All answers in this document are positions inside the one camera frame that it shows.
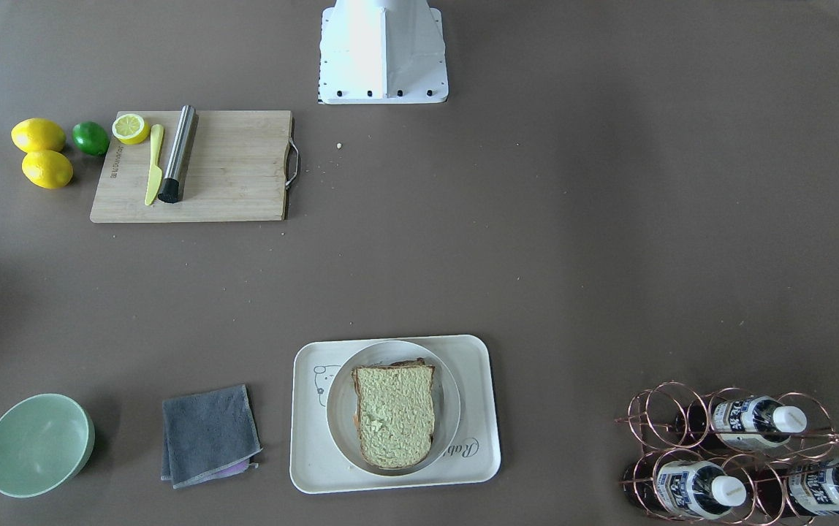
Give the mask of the plain bread slice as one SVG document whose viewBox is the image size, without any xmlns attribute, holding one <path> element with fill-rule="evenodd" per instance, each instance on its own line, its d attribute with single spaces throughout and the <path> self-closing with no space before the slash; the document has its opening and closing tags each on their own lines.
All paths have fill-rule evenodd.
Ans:
<svg viewBox="0 0 839 526">
<path fill-rule="evenodd" d="M 360 455 L 370 466 L 400 470 L 420 464 L 430 455 L 436 429 L 435 372 L 436 367 L 422 357 L 354 367 L 354 422 Z"/>
</svg>

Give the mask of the steel muddler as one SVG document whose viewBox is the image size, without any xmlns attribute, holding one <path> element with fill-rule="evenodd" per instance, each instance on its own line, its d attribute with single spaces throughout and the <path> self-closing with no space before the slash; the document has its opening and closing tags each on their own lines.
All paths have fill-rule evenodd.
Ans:
<svg viewBox="0 0 839 526">
<path fill-rule="evenodd" d="M 189 163 L 188 159 L 197 123 L 196 107 L 192 104 L 185 104 L 177 123 L 176 135 L 173 137 L 167 170 L 159 186 L 158 199 L 164 203 L 172 204 L 181 199 L 183 174 Z"/>
</svg>

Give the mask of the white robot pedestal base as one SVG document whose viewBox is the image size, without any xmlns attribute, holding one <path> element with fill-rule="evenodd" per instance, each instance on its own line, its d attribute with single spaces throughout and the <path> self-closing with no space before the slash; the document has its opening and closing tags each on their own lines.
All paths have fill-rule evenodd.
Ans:
<svg viewBox="0 0 839 526">
<path fill-rule="evenodd" d="M 319 50 L 319 103 L 449 98 L 442 14 L 426 1 L 336 1 L 322 11 Z"/>
</svg>

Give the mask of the green ceramic bowl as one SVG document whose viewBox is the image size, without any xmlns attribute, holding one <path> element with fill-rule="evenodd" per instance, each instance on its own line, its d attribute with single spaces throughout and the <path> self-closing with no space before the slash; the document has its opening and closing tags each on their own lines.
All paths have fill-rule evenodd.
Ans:
<svg viewBox="0 0 839 526">
<path fill-rule="evenodd" d="M 34 498 L 78 475 L 94 449 L 95 426 L 71 397 L 43 393 L 0 417 L 0 493 Z"/>
</svg>

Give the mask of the cream rabbit tray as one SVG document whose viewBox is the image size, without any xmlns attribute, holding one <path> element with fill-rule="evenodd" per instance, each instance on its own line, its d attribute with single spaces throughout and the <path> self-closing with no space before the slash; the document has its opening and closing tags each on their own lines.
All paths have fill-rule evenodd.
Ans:
<svg viewBox="0 0 839 526">
<path fill-rule="evenodd" d="M 478 337 L 315 342 L 295 357 L 289 475 L 300 492 L 480 483 L 501 462 Z"/>
</svg>

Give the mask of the tea bottle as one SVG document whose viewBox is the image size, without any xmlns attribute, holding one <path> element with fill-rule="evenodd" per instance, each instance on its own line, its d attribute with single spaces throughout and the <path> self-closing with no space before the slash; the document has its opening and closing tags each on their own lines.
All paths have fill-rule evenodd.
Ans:
<svg viewBox="0 0 839 526">
<path fill-rule="evenodd" d="M 758 470 L 751 479 L 758 503 L 771 517 L 839 515 L 839 459 Z"/>
<path fill-rule="evenodd" d="M 671 432 L 680 445 L 698 446 L 717 454 L 768 451 L 783 446 L 808 426 L 806 413 L 774 397 L 750 396 L 691 404 L 674 416 Z"/>
<path fill-rule="evenodd" d="M 631 505 L 667 519 L 720 519 L 749 496 L 741 480 L 707 460 L 640 460 L 620 483 Z"/>
</svg>

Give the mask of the yellow plastic knife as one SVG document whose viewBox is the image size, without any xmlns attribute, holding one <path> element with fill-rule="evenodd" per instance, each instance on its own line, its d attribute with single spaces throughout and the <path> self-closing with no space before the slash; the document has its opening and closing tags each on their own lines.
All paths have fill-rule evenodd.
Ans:
<svg viewBox="0 0 839 526">
<path fill-rule="evenodd" d="M 149 134 L 148 186 L 146 186 L 145 197 L 143 197 L 143 204 L 146 206 L 152 205 L 153 201 L 156 200 L 162 182 L 163 175 L 159 166 L 159 157 L 163 140 L 164 126 L 158 123 L 153 124 L 150 127 Z"/>
</svg>

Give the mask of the whole yellow lemon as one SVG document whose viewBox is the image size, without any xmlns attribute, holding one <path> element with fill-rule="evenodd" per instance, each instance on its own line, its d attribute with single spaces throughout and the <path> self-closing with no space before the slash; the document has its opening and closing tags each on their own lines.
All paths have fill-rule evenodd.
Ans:
<svg viewBox="0 0 839 526">
<path fill-rule="evenodd" d="M 21 169 L 29 182 L 45 189 L 68 186 L 73 177 L 73 166 L 69 159 L 52 150 L 27 153 Z"/>
</svg>

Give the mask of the grey folded cloth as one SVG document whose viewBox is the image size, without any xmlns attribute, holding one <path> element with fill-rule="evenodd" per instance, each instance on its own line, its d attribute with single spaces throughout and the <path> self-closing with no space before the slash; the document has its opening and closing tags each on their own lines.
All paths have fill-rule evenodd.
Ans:
<svg viewBox="0 0 839 526">
<path fill-rule="evenodd" d="M 182 489 L 246 472 L 262 452 L 246 385 L 162 402 L 160 479 Z"/>
</svg>

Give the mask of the half cut lemon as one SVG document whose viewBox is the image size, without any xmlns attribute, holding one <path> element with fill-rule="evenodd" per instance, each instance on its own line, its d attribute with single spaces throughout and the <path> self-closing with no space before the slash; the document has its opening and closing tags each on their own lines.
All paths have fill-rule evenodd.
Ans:
<svg viewBox="0 0 839 526">
<path fill-rule="evenodd" d="M 135 145 L 148 139 L 151 126 L 140 114 L 124 113 L 115 118 L 111 130 L 121 144 Z"/>
</svg>

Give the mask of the white round plate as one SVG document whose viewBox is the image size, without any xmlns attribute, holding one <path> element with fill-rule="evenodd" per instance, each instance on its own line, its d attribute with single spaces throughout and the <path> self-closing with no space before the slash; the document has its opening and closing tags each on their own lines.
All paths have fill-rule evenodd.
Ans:
<svg viewBox="0 0 839 526">
<path fill-rule="evenodd" d="M 430 467 L 456 438 L 461 419 L 458 380 L 443 356 L 403 340 L 353 353 L 327 397 L 335 447 L 369 475 L 407 476 Z"/>
</svg>

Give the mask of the bamboo cutting board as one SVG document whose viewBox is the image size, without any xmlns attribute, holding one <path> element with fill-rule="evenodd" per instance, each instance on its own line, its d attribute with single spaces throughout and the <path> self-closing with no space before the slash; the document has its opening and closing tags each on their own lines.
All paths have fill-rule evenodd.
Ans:
<svg viewBox="0 0 839 526">
<path fill-rule="evenodd" d="M 293 115 L 288 110 L 198 110 L 181 171 L 181 199 L 146 205 L 151 147 L 112 140 L 90 220 L 96 224 L 269 222 L 286 215 Z"/>
</svg>

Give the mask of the green lime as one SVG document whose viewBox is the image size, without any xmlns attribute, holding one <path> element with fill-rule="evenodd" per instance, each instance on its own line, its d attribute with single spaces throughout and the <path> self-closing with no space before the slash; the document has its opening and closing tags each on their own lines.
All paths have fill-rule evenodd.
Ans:
<svg viewBox="0 0 839 526">
<path fill-rule="evenodd" d="M 96 122 L 81 122 L 72 127 L 72 142 L 78 150 L 89 156 L 105 156 L 111 139 L 107 131 Z"/>
</svg>

